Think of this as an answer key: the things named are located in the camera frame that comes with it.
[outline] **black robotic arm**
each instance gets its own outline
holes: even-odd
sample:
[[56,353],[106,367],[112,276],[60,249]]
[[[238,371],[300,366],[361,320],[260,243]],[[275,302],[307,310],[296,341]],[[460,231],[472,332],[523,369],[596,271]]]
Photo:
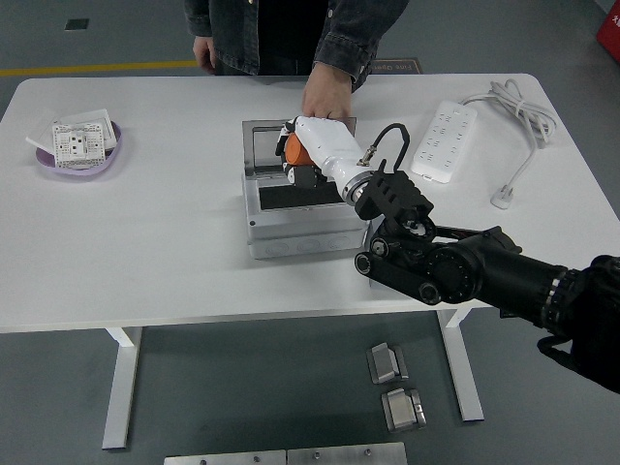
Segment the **black robotic arm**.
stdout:
[[[478,299],[552,335],[548,357],[620,393],[620,259],[600,256],[583,270],[520,255],[495,227],[475,232],[436,227],[428,201],[403,171],[374,172],[356,202],[360,218],[384,215],[356,269],[429,305]],[[452,239],[434,241],[436,237]],[[555,346],[572,342],[570,353]]]

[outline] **jacket sleeve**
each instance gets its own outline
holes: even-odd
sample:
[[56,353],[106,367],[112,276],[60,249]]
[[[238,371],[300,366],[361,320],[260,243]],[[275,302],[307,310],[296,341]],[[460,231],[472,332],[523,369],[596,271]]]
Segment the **jacket sleeve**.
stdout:
[[193,36],[211,37],[211,17],[208,0],[185,0],[187,30]]
[[379,41],[402,15],[409,0],[330,0],[315,61],[365,78]]

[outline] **black shirt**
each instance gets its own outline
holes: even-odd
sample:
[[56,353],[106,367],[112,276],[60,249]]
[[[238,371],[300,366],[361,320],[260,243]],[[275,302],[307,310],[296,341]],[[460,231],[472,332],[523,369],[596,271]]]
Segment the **black shirt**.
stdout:
[[312,60],[326,13],[327,0],[259,0],[260,51]]

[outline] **red object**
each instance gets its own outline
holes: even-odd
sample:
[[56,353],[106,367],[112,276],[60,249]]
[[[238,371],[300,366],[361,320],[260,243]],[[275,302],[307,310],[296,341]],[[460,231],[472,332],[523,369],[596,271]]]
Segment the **red object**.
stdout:
[[609,15],[597,34],[597,41],[620,61],[620,0],[613,4]]

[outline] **table leg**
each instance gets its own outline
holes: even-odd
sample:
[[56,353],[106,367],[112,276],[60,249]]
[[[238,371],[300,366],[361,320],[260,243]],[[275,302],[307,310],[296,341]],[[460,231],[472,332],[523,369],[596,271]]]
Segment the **table leg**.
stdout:
[[474,374],[469,364],[465,342],[461,334],[460,322],[470,309],[438,310],[437,319],[444,337],[448,355],[449,369],[452,373],[454,390],[463,421],[484,419],[481,401],[474,382]]
[[123,449],[127,443],[142,328],[108,327],[107,330],[109,335],[118,342],[118,355],[109,395],[108,418],[102,449]]

